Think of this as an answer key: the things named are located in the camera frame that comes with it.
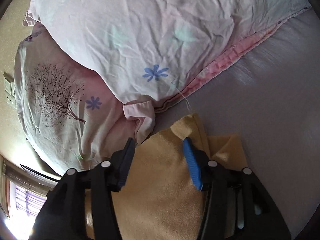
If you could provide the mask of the yellow garment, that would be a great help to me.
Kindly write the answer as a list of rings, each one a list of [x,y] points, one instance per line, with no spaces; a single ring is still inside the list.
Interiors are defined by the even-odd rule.
[[[205,195],[193,185],[183,140],[223,166],[240,170],[247,161],[238,135],[207,135],[197,114],[185,116],[136,148],[125,186],[112,193],[123,239],[195,239]]]

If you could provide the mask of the window with curtain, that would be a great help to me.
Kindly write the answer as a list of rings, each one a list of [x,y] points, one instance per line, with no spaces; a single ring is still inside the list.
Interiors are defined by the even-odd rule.
[[[60,179],[59,175],[51,174],[49,170],[32,169]],[[28,239],[47,199],[46,194],[56,184],[1,157],[1,239]]]

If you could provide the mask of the lower pink tree-print pillow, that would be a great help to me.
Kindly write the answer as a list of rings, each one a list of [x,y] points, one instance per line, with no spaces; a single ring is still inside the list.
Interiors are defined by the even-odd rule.
[[[142,143],[153,130],[150,102],[122,104],[102,78],[69,57],[42,24],[18,46],[16,107],[28,141],[56,173],[89,170]]]

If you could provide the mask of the lavender bed sheet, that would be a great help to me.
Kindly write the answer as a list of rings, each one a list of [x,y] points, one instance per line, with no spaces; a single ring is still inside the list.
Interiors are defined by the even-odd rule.
[[[195,112],[210,135],[238,134],[249,166],[292,237],[319,205],[319,18],[308,10],[156,117],[155,131]]]

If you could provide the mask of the upper white floral pillow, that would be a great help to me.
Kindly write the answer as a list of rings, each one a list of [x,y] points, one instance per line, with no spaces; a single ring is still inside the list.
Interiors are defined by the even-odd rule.
[[[165,109],[310,8],[308,0],[30,0],[42,24],[124,104]]]

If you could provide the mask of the wall-mounted television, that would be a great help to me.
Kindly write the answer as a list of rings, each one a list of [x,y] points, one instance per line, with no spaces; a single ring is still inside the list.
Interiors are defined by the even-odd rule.
[[[59,181],[59,179],[55,179],[55,178],[52,178],[52,177],[50,177],[50,176],[48,176],[48,175],[46,175],[46,174],[42,174],[41,172],[37,172],[37,171],[35,171],[35,170],[33,170],[32,168],[29,168],[29,167],[27,167],[27,166],[25,166],[25,165],[20,165],[25,171],[28,171],[29,173],[32,173],[32,174],[36,174],[38,177],[42,177],[42,178],[46,178],[46,179],[48,179],[48,180],[52,180],[52,181],[55,181],[55,182],[58,182]]]

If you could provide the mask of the wall switch and socket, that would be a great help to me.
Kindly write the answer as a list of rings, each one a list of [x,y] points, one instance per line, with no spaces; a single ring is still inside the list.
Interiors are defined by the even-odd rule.
[[[3,79],[6,102],[9,106],[16,109],[14,79],[6,72],[3,73]]]

